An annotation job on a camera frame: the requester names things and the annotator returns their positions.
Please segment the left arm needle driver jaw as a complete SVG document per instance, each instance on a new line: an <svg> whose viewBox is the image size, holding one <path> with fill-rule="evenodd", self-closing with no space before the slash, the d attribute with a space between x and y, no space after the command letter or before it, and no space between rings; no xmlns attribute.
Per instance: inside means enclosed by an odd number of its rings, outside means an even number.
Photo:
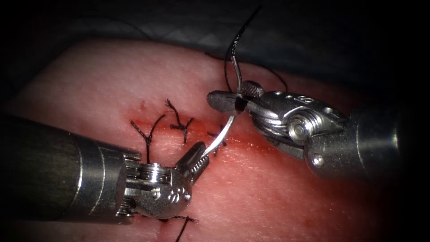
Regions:
<svg viewBox="0 0 430 242"><path fill-rule="evenodd" d="M177 162L176 168L179 170L180 173L189 173L187 169L187 160L190 158L203 158L206 156L203 156L204 151L206 149L206 145L203 141L199 141L195 143L183 156L182 158Z"/></svg>
<svg viewBox="0 0 430 242"><path fill-rule="evenodd" d="M189 172L188 180L191 185L193 185L204 172L206 167L208 166L210 160L209 157L196 158L192 157L187 160L187 169Z"/></svg>

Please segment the left arm needle driver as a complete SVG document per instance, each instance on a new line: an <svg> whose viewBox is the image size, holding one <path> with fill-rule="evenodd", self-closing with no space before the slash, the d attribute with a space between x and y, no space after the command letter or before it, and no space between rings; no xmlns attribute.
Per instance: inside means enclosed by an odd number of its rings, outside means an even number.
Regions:
<svg viewBox="0 0 430 242"><path fill-rule="evenodd" d="M139 213L156 219L169 219L189 206L192 186L178 168L157 163L140 164L132 160L125 164L125 192L117 216L132 217Z"/></svg>

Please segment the right arm needle driver jaw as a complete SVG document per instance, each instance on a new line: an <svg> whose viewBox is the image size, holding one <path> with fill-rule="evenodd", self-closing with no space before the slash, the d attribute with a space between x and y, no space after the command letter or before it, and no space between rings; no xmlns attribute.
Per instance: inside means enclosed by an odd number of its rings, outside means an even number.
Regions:
<svg viewBox="0 0 430 242"><path fill-rule="evenodd" d="M242 95L227 91L212 91L207 94L206 100L216 111L231 116L242 113L248 103Z"/></svg>
<svg viewBox="0 0 430 242"><path fill-rule="evenodd" d="M251 80L243 81L241 87L241 96L246 98L259 98L266 93L258 82Z"/></svg>

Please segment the right arm needle driver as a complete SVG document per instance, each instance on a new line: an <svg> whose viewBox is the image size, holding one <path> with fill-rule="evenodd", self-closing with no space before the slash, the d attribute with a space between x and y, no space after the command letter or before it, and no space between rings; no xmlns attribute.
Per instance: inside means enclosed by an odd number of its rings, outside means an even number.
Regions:
<svg viewBox="0 0 430 242"><path fill-rule="evenodd" d="M344 130L346 117L320 100L297 93L270 91L246 104L254 127L283 153L303 159L305 145L316 135Z"/></svg>

